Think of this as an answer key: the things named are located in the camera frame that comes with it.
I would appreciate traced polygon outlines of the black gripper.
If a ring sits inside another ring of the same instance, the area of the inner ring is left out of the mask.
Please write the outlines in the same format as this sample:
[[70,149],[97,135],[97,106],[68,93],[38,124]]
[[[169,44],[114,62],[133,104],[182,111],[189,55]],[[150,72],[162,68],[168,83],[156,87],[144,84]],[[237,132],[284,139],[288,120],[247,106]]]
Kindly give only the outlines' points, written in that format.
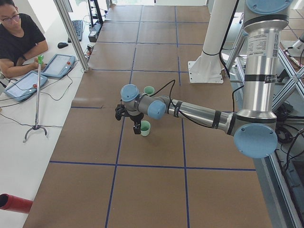
[[125,117],[129,117],[134,122],[134,126],[133,126],[134,134],[141,133],[141,121],[144,117],[144,114],[139,113],[137,115],[131,115],[128,112],[126,112]]

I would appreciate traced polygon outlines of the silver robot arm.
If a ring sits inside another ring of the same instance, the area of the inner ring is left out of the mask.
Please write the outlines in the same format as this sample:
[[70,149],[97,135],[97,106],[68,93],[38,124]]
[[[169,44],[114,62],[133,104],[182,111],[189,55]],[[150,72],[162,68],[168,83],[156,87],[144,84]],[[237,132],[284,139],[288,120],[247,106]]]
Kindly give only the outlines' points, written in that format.
[[234,137],[237,149],[259,159],[276,150],[276,115],[272,111],[280,33],[288,25],[289,0],[247,0],[241,34],[247,37],[243,105],[226,113],[172,99],[141,93],[133,84],[121,89],[122,103],[116,119],[129,117],[135,134],[145,115],[160,119],[165,114],[186,118],[203,127],[220,129]]

